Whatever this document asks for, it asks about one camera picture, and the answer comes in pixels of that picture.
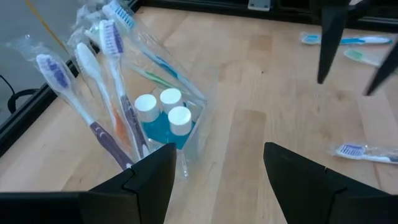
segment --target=wooden table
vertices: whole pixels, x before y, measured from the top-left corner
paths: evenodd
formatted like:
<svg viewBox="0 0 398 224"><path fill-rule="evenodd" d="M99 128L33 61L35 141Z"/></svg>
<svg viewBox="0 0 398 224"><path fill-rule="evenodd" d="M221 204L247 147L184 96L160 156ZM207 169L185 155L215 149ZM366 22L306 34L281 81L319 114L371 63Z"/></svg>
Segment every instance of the wooden table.
<svg viewBox="0 0 398 224"><path fill-rule="evenodd" d="M397 78L362 96L374 69L348 60L341 47L317 85L320 48L299 42L317 26L147 7L137 15L191 73L199 63L220 68L210 137L189 181L174 187L166 223L285 223L262 161L266 141L398 193L398 167L329 153L346 141L398 145ZM81 118L56 99L0 158L0 190L87 190L118 172Z"/></svg>

